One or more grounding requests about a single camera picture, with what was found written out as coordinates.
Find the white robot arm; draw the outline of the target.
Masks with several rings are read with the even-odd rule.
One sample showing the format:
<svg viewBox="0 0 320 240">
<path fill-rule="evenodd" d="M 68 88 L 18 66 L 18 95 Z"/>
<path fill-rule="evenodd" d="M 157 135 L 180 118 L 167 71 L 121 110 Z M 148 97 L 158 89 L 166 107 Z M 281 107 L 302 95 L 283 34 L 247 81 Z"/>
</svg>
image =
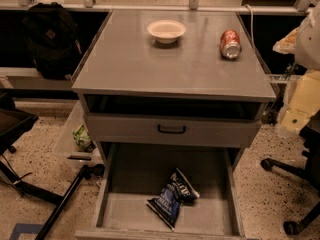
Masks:
<svg viewBox="0 0 320 240">
<path fill-rule="evenodd" d="M 320 69 L 320 4 L 312 9 L 300 26 L 292 30 L 273 50 L 281 54 L 293 54 L 295 62 L 307 69 Z"/>
</svg>

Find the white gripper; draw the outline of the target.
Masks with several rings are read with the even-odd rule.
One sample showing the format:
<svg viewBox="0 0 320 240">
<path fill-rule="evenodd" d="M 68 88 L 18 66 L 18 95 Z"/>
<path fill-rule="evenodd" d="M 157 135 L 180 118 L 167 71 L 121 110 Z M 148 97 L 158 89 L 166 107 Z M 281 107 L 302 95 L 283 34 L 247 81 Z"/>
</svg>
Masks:
<svg viewBox="0 0 320 240">
<path fill-rule="evenodd" d="M 277 41 L 273 46 L 273 51 L 280 54 L 293 54 L 296 49 L 297 33 L 298 28 L 295 28 L 284 38 Z"/>
</svg>

